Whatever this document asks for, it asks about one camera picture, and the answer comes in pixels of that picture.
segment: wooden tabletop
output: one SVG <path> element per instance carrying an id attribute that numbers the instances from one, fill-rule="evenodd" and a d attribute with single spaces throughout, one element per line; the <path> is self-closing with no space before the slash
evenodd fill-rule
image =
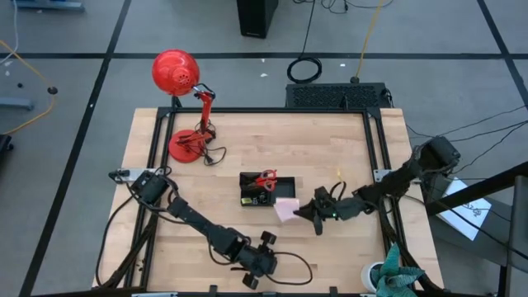
<path id="1" fill-rule="evenodd" d="M 145 167 L 153 134 L 155 109 L 137 109 L 130 129 L 122 167 Z M 394 168 L 408 160 L 411 148 L 399 109 L 382 110 L 385 137 Z M 177 114 L 174 131 L 194 129 L 198 114 Z M 305 219 L 281 223 L 272 207 L 240 206 L 238 174 L 277 169 L 280 177 L 295 177 L 295 191 L 301 205 L 309 202 L 314 189 L 329 189 L 338 182 L 337 171 L 347 182 L 346 193 L 371 184 L 369 155 L 361 115 L 354 114 L 220 114 L 213 113 L 218 138 L 210 148 L 228 148 L 225 160 L 206 167 L 200 159 L 177 163 L 170 158 L 170 178 L 180 187 L 180 194 L 195 210 L 215 224 L 236 228 L 251 236 L 253 245 L 260 242 L 262 231 L 277 236 L 275 251 L 294 252 L 304 257 L 313 270 L 309 285 L 275 285 L 260 279 L 258 291 L 326 293 L 336 286 L 342 293 L 366 292 L 360 271 L 364 265 L 384 260 L 377 212 L 360 214 L 348 221 L 329 220 L 323 235 L 316 236 L 313 225 Z M 371 121 L 373 131 L 375 123 Z M 158 146 L 159 165 L 165 127 Z M 381 154 L 375 137 L 379 167 Z M 410 196 L 422 198 L 412 186 Z M 113 210 L 130 195 L 124 186 L 115 190 Z M 130 203 L 114 219 L 108 232 L 101 262 L 101 278 L 106 280 L 130 249 L 137 204 Z M 424 206 L 402 199 L 400 210 L 408 249 L 429 277 L 443 286 L 435 246 Z M 206 239 L 193 228 L 160 220 L 154 246 L 153 265 L 148 290 L 207 291 L 217 285 L 219 291 L 250 291 L 243 283 L 243 272 L 230 266 L 214 264 L 208 254 Z M 139 257 L 134 283 L 139 283 Z M 309 277 L 298 259 L 277 256 L 273 274 L 279 281 L 299 282 Z"/>

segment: yellow cable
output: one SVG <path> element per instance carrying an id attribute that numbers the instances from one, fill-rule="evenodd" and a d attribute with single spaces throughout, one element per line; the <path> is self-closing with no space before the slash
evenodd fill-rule
<path id="1" fill-rule="evenodd" d="M 40 72 L 37 69 L 35 69 L 35 68 L 33 68 L 33 66 L 29 65 L 20 55 L 18 55 L 3 40 L 0 40 L 0 45 L 5 47 L 6 49 L 8 49 L 17 59 L 19 59 L 25 66 L 27 66 L 27 68 L 29 68 L 31 71 L 33 71 L 33 73 L 35 73 L 42 80 L 42 82 L 44 82 L 44 84 L 48 85 L 48 87 L 52 87 L 52 84 L 44 77 L 44 75 L 40 74 Z M 53 110 L 53 107 L 55 105 L 55 95 L 53 95 L 53 94 L 50 94 L 50 95 L 51 95 L 51 103 L 49 104 L 48 109 L 46 109 L 46 111 L 44 111 L 41 114 L 37 115 L 33 119 L 28 120 L 27 122 L 17 126 L 16 128 L 9 130 L 8 132 L 6 132 L 4 134 L 13 134 L 13 133 L 17 132 L 18 130 L 20 130 L 20 129 L 22 129 L 22 128 L 24 128 L 24 127 L 26 127 L 26 126 L 28 126 L 28 125 L 30 125 L 32 123 L 34 123 L 39 118 L 49 114 L 51 112 L 51 110 Z"/>
<path id="2" fill-rule="evenodd" d="M 372 33 L 372 29 L 374 29 L 376 21 L 378 20 L 378 15 L 380 14 L 381 7 L 383 6 L 383 1 L 384 0 L 379 0 L 378 7 L 376 8 L 374 15 L 372 16 L 372 20 L 370 21 L 369 30 L 366 32 L 365 42 L 363 43 L 363 49 L 361 50 L 360 63 L 357 65 L 357 71 L 356 71 L 357 78 L 360 77 L 361 65 L 363 64 L 363 56 L 365 55 L 365 52 L 366 52 L 366 46 L 369 44 L 370 33 Z"/>

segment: scissors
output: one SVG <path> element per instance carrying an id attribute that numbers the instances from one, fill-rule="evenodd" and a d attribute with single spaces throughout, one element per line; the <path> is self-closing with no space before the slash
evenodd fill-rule
<path id="1" fill-rule="evenodd" d="M 261 186 L 266 191 L 274 191 L 277 183 L 277 170 L 267 169 L 261 173 L 257 179 L 250 183 L 249 186 Z"/>

